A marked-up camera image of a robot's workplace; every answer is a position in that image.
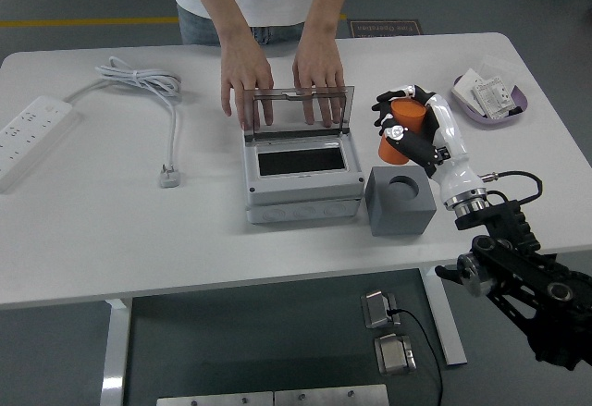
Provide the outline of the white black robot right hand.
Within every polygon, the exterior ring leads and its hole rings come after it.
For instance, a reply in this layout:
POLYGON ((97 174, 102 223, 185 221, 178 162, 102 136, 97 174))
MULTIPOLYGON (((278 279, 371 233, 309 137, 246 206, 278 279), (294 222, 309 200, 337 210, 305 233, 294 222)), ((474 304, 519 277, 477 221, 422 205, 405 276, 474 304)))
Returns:
POLYGON ((388 145, 421 166, 440 190, 440 200, 449 211, 476 211, 488 206, 484 181, 469 165, 459 126, 448 102, 418 85, 406 85, 384 92, 372 110, 379 117, 375 126, 388 145), (422 128, 412 131, 391 106, 409 98, 425 109, 422 128))

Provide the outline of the person's right hand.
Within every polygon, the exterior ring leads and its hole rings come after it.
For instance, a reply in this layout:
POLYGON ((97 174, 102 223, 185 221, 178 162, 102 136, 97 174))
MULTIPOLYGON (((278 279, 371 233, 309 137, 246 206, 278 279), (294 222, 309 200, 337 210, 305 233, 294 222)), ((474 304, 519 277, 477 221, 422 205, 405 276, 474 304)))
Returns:
POLYGON ((272 89, 272 69, 264 51, 249 32, 227 35, 220 39, 220 46, 222 110, 227 117, 232 115, 230 97, 234 93, 236 116, 245 129, 244 92, 272 89))

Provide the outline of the person's left hand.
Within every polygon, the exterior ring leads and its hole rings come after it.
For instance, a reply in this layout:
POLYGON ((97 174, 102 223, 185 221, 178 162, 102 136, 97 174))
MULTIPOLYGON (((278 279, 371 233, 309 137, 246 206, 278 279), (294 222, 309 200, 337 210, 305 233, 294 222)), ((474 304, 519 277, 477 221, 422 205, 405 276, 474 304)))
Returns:
POLYGON ((343 87, 343 66, 333 33, 305 29, 292 65, 299 89, 343 87))

